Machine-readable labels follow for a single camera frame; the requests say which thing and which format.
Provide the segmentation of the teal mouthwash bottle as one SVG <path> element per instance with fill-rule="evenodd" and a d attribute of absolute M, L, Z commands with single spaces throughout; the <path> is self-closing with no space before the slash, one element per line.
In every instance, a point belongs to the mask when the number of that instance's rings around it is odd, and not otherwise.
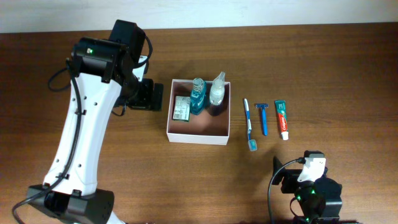
<path fill-rule="evenodd" d="M 190 112 L 199 115 L 205 108 L 206 82 L 201 78 L 193 80 L 193 88 L 190 94 Z"/>

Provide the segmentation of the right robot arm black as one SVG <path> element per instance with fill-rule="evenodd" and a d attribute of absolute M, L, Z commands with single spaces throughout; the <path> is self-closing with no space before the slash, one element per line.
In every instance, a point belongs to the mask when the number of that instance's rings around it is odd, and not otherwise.
<path fill-rule="evenodd" d="M 338 223 L 343 202 L 342 185 L 326 176 L 326 159 L 320 152 L 307 152 L 285 164 L 273 158 L 273 175 L 268 189 L 281 184 L 283 194 L 292 194 L 303 215 L 294 214 L 294 223 Z"/>

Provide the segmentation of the Colgate toothpaste tube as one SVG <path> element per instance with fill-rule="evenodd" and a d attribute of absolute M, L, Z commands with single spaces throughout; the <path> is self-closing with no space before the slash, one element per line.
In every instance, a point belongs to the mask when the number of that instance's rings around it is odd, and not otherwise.
<path fill-rule="evenodd" d="M 289 139 L 289 131 L 287 129 L 287 118 L 286 118 L 286 104 L 284 100 L 275 100 L 275 108 L 277 117 L 279 120 L 279 129 L 281 137 L 284 141 Z"/>

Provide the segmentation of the green white soap box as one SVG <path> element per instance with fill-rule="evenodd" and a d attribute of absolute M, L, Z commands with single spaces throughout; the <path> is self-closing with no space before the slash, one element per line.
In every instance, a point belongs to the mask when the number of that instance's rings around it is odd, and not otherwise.
<path fill-rule="evenodd" d="M 174 121 L 189 122 L 190 119 L 190 102 L 189 96 L 176 96 L 174 103 L 174 112 L 172 119 Z"/>

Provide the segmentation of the blue disposable razor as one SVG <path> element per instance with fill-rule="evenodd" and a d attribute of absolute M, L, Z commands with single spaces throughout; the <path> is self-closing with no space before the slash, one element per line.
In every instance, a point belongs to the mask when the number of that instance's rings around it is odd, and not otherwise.
<path fill-rule="evenodd" d="M 267 128 L 267 108 L 269 105 L 267 103 L 256 103 L 255 107 L 261 110 L 261 122 L 262 122 L 262 133 L 264 136 L 268 135 Z"/>

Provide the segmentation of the blue white toothbrush with cap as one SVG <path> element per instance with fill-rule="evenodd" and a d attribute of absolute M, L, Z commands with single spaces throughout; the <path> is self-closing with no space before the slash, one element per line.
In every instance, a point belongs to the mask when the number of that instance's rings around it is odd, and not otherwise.
<path fill-rule="evenodd" d="M 244 109 L 246 113 L 246 122 L 247 122 L 247 136 L 248 136 L 248 146 L 250 151 L 256 151 L 257 150 L 257 143 L 254 139 L 251 138 L 251 131 L 252 131 L 252 125 L 251 125 L 251 118 L 250 118 L 250 111 L 249 111 L 249 104 L 246 98 L 243 99 L 244 102 Z"/>

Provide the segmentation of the clear spray bottle purple liquid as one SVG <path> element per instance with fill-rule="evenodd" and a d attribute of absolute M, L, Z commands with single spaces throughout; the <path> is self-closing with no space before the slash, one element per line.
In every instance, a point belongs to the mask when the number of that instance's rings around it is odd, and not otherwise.
<path fill-rule="evenodd" d="M 222 112 L 222 103 L 225 93 L 225 72 L 221 72 L 212 83 L 209 95 L 209 114 L 218 116 Z"/>

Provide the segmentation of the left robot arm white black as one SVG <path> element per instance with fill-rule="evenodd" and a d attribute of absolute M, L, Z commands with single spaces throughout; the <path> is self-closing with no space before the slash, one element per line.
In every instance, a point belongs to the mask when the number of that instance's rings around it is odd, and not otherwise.
<path fill-rule="evenodd" d="M 114 194 L 98 188 L 98 161 L 114 108 L 158 111 L 163 85 L 146 78 L 149 45 L 137 24 L 118 20 L 109 38 L 84 37 L 66 62 L 71 95 L 52 165 L 26 202 L 63 223 L 119 223 Z"/>

